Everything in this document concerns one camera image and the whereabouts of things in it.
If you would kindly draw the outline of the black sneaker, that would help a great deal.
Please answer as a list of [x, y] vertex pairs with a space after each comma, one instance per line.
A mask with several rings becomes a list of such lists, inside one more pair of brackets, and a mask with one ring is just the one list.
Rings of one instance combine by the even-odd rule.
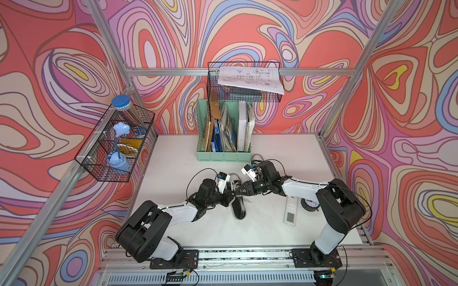
[[[237, 174], [230, 174], [230, 186], [232, 191], [238, 189], [238, 187], [240, 187], [241, 184], [242, 181]], [[243, 197], [241, 195], [235, 196], [235, 199], [231, 203], [231, 207], [236, 219], [243, 220], [246, 217], [246, 208], [243, 201]]]
[[251, 157], [251, 167], [254, 168], [264, 161], [264, 158], [260, 154], [253, 154]]

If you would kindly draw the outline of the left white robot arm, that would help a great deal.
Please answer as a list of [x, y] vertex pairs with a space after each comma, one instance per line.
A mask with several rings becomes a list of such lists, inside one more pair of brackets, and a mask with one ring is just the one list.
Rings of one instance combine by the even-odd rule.
[[182, 203], [159, 206], [147, 200], [121, 226], [115, 241], [137, 262], [161, 259], [177, 263], [182, 246], [165, 235], [168, 227], [195, 222], [218, 205], [228, 207], [239, 186], [239, 180], [204, 179], [198, 191]]

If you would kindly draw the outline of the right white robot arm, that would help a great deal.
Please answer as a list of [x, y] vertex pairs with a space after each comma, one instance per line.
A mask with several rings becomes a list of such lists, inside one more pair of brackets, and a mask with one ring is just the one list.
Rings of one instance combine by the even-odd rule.
[[288, 175], [281, 176], [271, 161], [247, 164], [242, 174], [250, 180], [234, 192], [253, 196], [272, 192], [284, 197], [297, 197], [322, 209], [326, 225], [312, 243], [316, 255], [329, 255], [366, 214], [366, 208], [347, 185], [340, 179], [330, 182], [306, 182]]

